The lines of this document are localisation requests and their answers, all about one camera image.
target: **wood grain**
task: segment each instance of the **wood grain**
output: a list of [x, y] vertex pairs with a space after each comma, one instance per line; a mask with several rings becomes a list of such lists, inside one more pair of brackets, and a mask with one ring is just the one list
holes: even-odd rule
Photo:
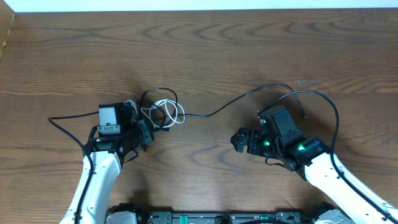
[[14, 12], [3, 0], [0, 0], [0, 59], [6, 46], [6, 40], [13, 20]]
[[[175, 90], [211, 113], [268, 83], [326, 93], [341, 126], [336, 153], [398, 206], [398, 9], [18, 14], [0, 64], [0, 222], [55, 223], [81, 174], [81, 151], [48, 116]], [[297, 174], [238, 154], [229, 138], [286, 91], [248, 96], [212, 118], [159, 133], [125, 164], [109, 206], [174, 210], [308, 209], [326, 195]], [[168, 93], [151, 93], [152, 100]], [[307, 135], [330, 141], [334, 115], [315, 95], [284, 101]], [[98, 117], [60, 124], [84, 141]]]

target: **white plastic casing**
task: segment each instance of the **white plastic casing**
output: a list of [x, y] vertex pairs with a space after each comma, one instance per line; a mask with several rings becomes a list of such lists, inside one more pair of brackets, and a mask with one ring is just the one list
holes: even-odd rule
[[107, 217], [106, 224], [137, 224], [136, 214], [133, 212], [115, 212]]
[[[109, 196], [111, 195], [114, 181], [120, 174], [120, 160], [116, 153], [109, 153], [108, 151], [92, 152], [90, 156], [95, 165], [95, 174], [93, 174], [90, 181], [90, 185], [81, 207], [80, 223], [104, 223]], [[75, 196], [73, 197], [67, 214], [60, 223], [74, 223], [74, 213], [76, 212], [81, 193], [86, 184], [89, 170], [90, 163], [85, 156], [83, 160], [83, 173], [76, 189]]]
[[[345, 177], [362, 193], [379, 205], [385, 212], [390, 213], [395, 219], [398, 217], [398, 210], [385, 200], [377, 196], [371, 189], [358, 180], [334, 155], [335, 162]], [[313, 164], [305, 166], [307, 180], [321, 191], [326, 193], [336, 204], [357, 224], [360, 223], [392, 223], [384, 221], [383, 216], [362, 197], [360, 197], [343, 179], [338, 178], [336, 170], [331, 163], [330, 155], [323, 153], [312, 159]]]

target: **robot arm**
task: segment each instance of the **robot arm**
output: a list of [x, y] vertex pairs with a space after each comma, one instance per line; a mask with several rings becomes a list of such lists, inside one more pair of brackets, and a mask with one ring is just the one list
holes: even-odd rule
[[[90, 156], [95, 163], [95, 171], [81, 206], [80, 223], [103, 223], [114, 181], [120, 174], [121, 163], [116, 153], [107, 151], [92, 152]], [[67, 214], [60, 223], [75, 222], [76, 208], [87, 182], [89, 170], [90, 163], [85, 157], [83, 160], [83, 172], [75, 196]]]
[[[346, 178], [355, 187], [364, 193], [368, 199], [376, 203], [391, 217], [398, 218], [398, 210], [385, 200], [377, 196], [372, 190], [358, 180], [335, 156], [335, 162], [339, 170], [344, 172]], [[339, 178], [331, 164], [330, 155], [323, 153], [312, 159], [310, 166], [304, 167], [306, 179], [329, 196], [355, 223], [392, 223], [386, 220], [372, 205], [360, 197], [350, 186]], [[340, 217], [330, 217], [329, 220], [338, 223]]]
[[[138, 155], [138, 146], [154, 140], [150, 126], [143, 120], [136, 121], [136, 114], [136, 104], [131, 100], [99, 106], [98, 138], [94, 138], [93, 132], [84, 145], [93, 161], [92, 176], [90, 179], [91, 165], [85, 156], [75, 196], [61, 223], [104, 223], [113, 184], [125, 155], [131, 151]], [[83, 193], [86, 183], [88, 188]], [[80, 200], [81, 209], [77, 211]], [[128, 214], [127, 218], [135, 223], [134, 214]]]
[[[259, 118], [262, 130], [240, 128], [231, 138], [237, 152], [243, 152], [247, 146], [247, 153], [265, 157], [266, 162], [268, 159], [282, 161], [281, 166], [296, 171], [326, 193], [355, 223], [397, 223], [398, 210], [367, 188], [333, 155], [337, 172], [330, 148], [317, 138], [305, 138], [283, 106], [260, 111]], [[316, 220], [315, 223], [344, 221], [340, 216], [329, 216], [326, 220], [318, 216], [311, 220]]]

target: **black cable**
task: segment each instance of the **black cable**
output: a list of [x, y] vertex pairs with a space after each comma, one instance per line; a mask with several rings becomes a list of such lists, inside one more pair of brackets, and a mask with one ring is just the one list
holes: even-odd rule
[[166, 123], [166, 117], [167, 117], [166, 116], [166, 112], [163, 110], [162, 107], [155, 105], [155, 103], [153, 103], [151, 101], [144, 100], [144, 102], [148, 103], [148, 104], [150, 104], [152, 106], [155, 106], [157, 109], [160, 110], [160, 112], [162, 112], [163, 118], [160, 118], [160, 119], [162, 119], [162, 124], [159, 126], [160, 128], [155, 128], [154, 132], [153, 132], [154, 134], [156, 134], [159, 130], [163, 129], [163, 127], [167, 125], [167, 124], [165, 124]]
[[134, 159], [136, 159], [136, 158], [138, 157], [138, 151], [137, 151], [137, 149], [133, 149], [133, 151], [136, 153], [136, 155], [133, 156], [133, 157], [131, 157], [129, 160], [124, 161], [123, 164], [125, 164], [125, 163], [127, 163], [127, 162], [130, 162], [130, 161], [132, 161], [132, 160], [134, 160]]
[[[164, 88], [164, 87], [151, 88], [151, 89], [149, 89], [149, 90], [146, 90], [146, 91], [141, 95], [141, 101], [139, 102], [139, 118], [140, 118], [140, 119], [142, 119], [141, 108], [142, 108], [142, 102], [144, 101], [145, 94], [147, 94], [147, 93], [150, 92], [150, 91], [154, 91], [154, 90], [167, 90], [167, 91], [172, 92], [172, 93], [174, 94], [174, 97], [175, 97], [175, 107], [178, 108], [178, 97], [177, 97], [177, 94], [176, 94], [173, 90], [171, 90], [171, 89], [169, 89], [169, 88]], [[173, 112], [173, 115], [172, 115], [172, 116], [175, 116], [176, 113], [178, 113], [178, 112], [177, 112], [177, 110], [174, 108], [174, 112]], [[164, 126], [169, 125], [170, 123], [171, 123], [171, 120], [170, 120], [166, 125], [162, 124], [162, 125], [160, 126], [160, 129], [163, 128]]]
[[315, 93], [318, 94], [320, 96], [322, 96], [325, 100], [327, 100], [327, 102], [329, 102], [329, 104], [331, 104], [331, 106], [333, 107], [333, 110], [335, 111], [335, 115], [336, 115], [336, 126], [335, 126], [335, 132], [333, 133], [333, 139], [331, 140], [331, 147], [330, 147], [330, 160], [331, 160], [331, 164], [333, 165], [333, 167], [335, 168], [338, 177], [341, 177], [344, 182], [351, 187], [351, 189], [354, 190], [355, 193], [357, 193], [363, 200], [365, 200], [368, 204], [370, 204], [374, 209], [376, 209], [379, 213], [381, 213], [384, 218], [386, 220], [390, 220], [392, 223], [398, 224], [398, 221], [395, 220], [394, 218], [391, 217], [390, 213], [386, 213], [383, 209], [381, 209], [378, 205], [376, 205], [376, 203], [374, 203], [371, 199], [367, 198], [367, 196], [365, 194], [363, 194], [360, 190], [358, 190], [344, 175], [344, 172], [340, 171], [339, 168], [336, 165], [335, 162], [335, 157], [334, 157], [334, 150], [335, 150], [335, 143], [336, 143], [336, 139], [337, 139], [337, 132], [338, 132], [338, 127], [339, 127], [339, 123], [340, 123], [340, 119], [338, 116], [338, 111], [336, 108], [336, 105], [332, 102], [331, 99], [329, 99], [329, 97], [327, 97], [325, 94], [316, 91], [316, 90], [299, 90], [299, 91], [292, 91], [290, 93], [285, 94], [284, 96], [280, 97], [277, 101], [275, 101], [273, 104], [271, 104], [270, 106], [268, 106], [266, 109], [260, 111], [259, 113], [264, 112], [265, 110], [268, 110], [269, 108], [275, 106], [281, 99], [285, 98], [286, 96], [290, 96], [292, 94], [296, 95], [298, 93]]
[[269, 164], [269, 163], [268, 163], [268, 160], [269, 160], [269, 158], [266, 159], [266, 164], [269, 165], [269, 166], [277, 165], [277, 166], [281, 166], [281, 167], [285, 168], [285, 165], [283, 165], [283, 164], [281, 164], [281, 163], [278, 163], [278, 162], [273, 163], [273, 164]]
[[98, 130], [98, 127], [99, 127], [99, 125], [97, 124], [96, 126], [94, 126], [94, 127], [91, 129], [90, 134], [88, 135], [88, 140], [90, 140], [91, 138], [94, 137], [95, 132], [97, 132], [97, 130]]
[[83, 204], [88, 186], [90, 185], [90, 181], [91, 178], [93, 177], [93, 173], [94, 173], [94, 163], [92, 158], [90, 157], [90, 155], [88, 154], [88, 152], [86, 151], [84, 145], [79, 141], [79, 139], [77, 139], [74, 135], [72, 135], [71, 133], [69, 133], [67, 130], [63, 129], [61, 126], [57, 125], [54, 121], [55, 119], [70, 119], [70, 118], [81, 118], [84, 116], [89, 116], [89, 115], [93, 115], [93, 114], [98, 114], [98, 111], [96, 112], [92, 112], [92, 113], [87, 113], [87, 114], [80, 114], [80, 115], [73, 115], [73, 116], [64, 116], [64, 117], [51, 117], [48, 118], [49, 122], [54, 125], [56, 128], [58, 128], [59, 130], [61, 130], [63, 133], [65, 133], [67, 136], [69, 136], [70, 138], [72, 138], [80, 147], [81, 150], [83, 151], [83, 154], [87, 157], [88, 162], [90, 163], [90, 170], [88, 171], [88, 178], [85, 184], [85, 187], [83, 188], [83, 191], [81, 192], [81, 196], [79, 199], [79, 202], [77, 204], [77, 208], [76, 208], [76, 212], [75, 212], [75, 224], [78, 224], [80, 221], [80, 211], [81, 211], [81, 205]]
[[[178, 114], [178, 116], [190, 116], [190, 117], [195, 117], [195, 118], [208, 118], [208, 117], [210, 117], [210, 116], [213, 116], [214, 114], [217, 114], [217, 113], [220, 112], [222, 109], [226, 108], [228, 105], [230, 105], [231, 103], [235, 102], [236, 100], [238, 100], [238, 99], [240, 99], [240, 98], [242, 98], [242, 97], [244, 97], [244, 96], [250, 95], [250, 94], [252, 94], [252, 93], [254, 93], [254, 92], [257, 92], [257, 91], [259, 91], [259, 90], [262, 90], [263, 88], [269, 88], [269, 87], [272, 87], [272, 86], [282, 86], [282, 87], [284, 87], [284, 88], [286, 88], [286, 89], [289, 89], [290, 91], [293, 92], [293, 89], [292, 89], [290, 86], [285, 85], [285, 84], [270, 84], [270, 85], [264, 85], [264, 86], [262, 86], [262, 87], [259, 87], [259, 88], [256, 88], [256, 89], [254, 89], [254, 90], [251, 90], [251, 91], [249, 91], [249, 92], [247, 92], [247, 93], [245, 93], [245, 94], [243, 94], [243, 95], [241, 95], [241, 96], [239, 96], [239, 97], [237, 97], [237, 98], [231, 100], [229, 103], [225, 104], [225, 105], [222, 106], [220, 109], [218, 109], [218, 110], [212, 112], [211, 114], [208, 114], [208, 115]], [[300, 100], [299, 100], [299, 98], [297, 97], [297, 95], [296, 95], [295, 93], [293, 93], [293, 94], [295, 95], [295, 98], [296, 98], [296, 100], [297, 100], [298, 106], [300, 107], [301, 113], [303, 114], [303, 116], [304, 116], [304, 118], [305, 118], [305, 112], [304, 112], [304, 109], [303, 109], [303, 107], [302, 107], [302, 105], [301, 105], [301, 103], [300, 103]]]

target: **brown wooden surface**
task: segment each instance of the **brown wooden surface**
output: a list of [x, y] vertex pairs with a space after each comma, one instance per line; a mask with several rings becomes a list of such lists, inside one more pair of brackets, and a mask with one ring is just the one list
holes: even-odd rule
[[[59, 222], [81, 174], [81, 150], [48, 121], [178, 93], [207, 114], [268, 83], [326, 93], [340, 111], [336, 153], [398, 206], [398, 10], [96, 12], [18, 14], [0, 64], [0, 222]], [[245, 97], [216, 116], [161, 132], [125, 164], [110, 198], [175, 210], [273, 210], [328, 200], [297, 174], [238, 154], [229, 138], [258, 128], [256, 111], [285, 90]], [[168, 96], [152, 93], [153, 100]], [[331, 107], [285, 100], [307, 135], [329, 142]], [[82, 141], [98, 117], [60, 124]]]
[[14, 19], [14, 12], [8, 5], [0, 0], [0, 59], [3, 48], [6, 46], [6, 40], [11, 28], [12, 20]]

